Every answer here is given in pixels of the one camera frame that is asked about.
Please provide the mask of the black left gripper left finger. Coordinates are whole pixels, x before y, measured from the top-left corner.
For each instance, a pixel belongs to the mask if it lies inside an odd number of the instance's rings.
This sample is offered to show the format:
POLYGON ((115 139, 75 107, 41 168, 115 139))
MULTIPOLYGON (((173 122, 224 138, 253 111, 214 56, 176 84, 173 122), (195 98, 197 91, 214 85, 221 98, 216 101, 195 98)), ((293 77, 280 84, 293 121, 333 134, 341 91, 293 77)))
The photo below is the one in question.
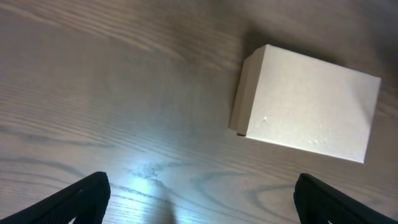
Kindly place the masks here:
POLYGON ((111 190, 108 176, 95 172, 1 220, 2 224, 101 224, 111 190))

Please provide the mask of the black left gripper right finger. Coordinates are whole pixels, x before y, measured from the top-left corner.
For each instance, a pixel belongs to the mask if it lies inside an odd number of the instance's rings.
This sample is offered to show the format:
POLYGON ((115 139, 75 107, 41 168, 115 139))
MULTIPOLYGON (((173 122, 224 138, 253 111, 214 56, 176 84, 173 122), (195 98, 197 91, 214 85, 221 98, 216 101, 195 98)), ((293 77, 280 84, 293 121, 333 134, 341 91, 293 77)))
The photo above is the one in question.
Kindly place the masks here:
POLYGON ((294 204, 300 222, 306 224, 397 224, 307 173, 295 184, 294 204))

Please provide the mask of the cardboard box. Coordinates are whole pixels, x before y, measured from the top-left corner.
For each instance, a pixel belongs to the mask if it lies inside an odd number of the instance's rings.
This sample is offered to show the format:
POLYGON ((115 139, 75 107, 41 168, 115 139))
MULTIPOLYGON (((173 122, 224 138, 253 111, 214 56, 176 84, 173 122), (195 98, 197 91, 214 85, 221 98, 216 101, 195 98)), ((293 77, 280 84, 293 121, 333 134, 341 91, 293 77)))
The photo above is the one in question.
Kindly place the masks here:
POLYGON ((243 62, 229 128, 362 163, 380 86, 379 77, 267 44, 243 62))

